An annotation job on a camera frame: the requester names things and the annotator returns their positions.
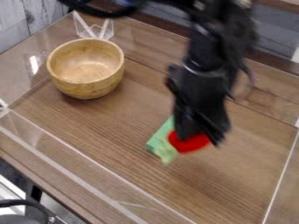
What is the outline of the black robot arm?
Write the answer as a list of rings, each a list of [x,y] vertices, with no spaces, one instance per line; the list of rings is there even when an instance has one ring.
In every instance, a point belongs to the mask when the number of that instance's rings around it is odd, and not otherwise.
[[[256,40],[250,0],[156,0],[180,9],[191,22],[187,55],[168,66],[174,129],[188,140],[204,134],[223,142],[231,123],[226,100],[250,93],[254,74],[244,54]]]

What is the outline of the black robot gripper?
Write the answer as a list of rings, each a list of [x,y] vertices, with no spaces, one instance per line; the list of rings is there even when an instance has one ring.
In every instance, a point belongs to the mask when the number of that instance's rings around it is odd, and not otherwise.
[[[230,91],[230,66],[204,71],[190,61],[168,66],[166,85],[175,97],[174,127],[180,140],[204,133],[219,146],[230,130],[224,100]]]

